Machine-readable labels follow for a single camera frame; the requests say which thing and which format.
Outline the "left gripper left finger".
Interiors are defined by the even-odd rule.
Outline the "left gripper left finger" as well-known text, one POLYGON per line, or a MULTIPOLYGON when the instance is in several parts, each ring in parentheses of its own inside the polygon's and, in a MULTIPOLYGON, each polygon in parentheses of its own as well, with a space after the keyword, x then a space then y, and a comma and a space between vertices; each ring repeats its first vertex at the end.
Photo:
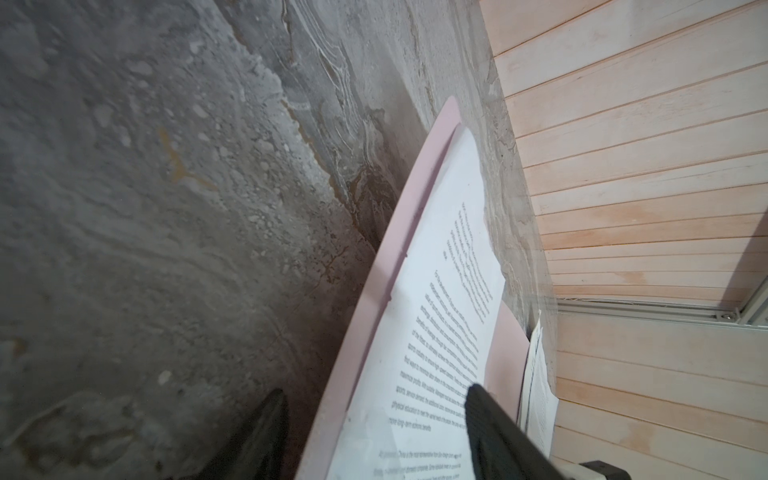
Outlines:
POLYGON ((274 389, 195 479, 279 479, 288 428, 287 396, 274 389))

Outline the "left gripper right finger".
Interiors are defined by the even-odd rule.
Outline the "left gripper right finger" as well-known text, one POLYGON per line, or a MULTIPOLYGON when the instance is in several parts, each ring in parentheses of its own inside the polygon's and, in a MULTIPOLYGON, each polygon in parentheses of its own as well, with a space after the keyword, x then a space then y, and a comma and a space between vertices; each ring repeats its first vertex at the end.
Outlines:
POLYGON ((479 384, 468 389, 465 420, 477 479, 631 479, 599 460, 556 467, 479 384))

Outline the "pink folder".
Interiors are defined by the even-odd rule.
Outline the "pink folder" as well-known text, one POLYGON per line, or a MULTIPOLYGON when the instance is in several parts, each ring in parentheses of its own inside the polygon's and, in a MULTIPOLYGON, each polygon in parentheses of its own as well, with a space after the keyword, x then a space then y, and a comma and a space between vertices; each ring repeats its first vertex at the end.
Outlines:
MULTIPOLYGON (((374 335, 452 137, 459 127, 466 126, 458 101, 450 98, 416 159, 355 307, 299 463, 297 475, 301 479, 332 479, 328 470, 374 335)), ((510 415, 515 415, 518 410, 528 350, 524 328, 502 299, 485 378, 479 385, 485 387, 510 415)))

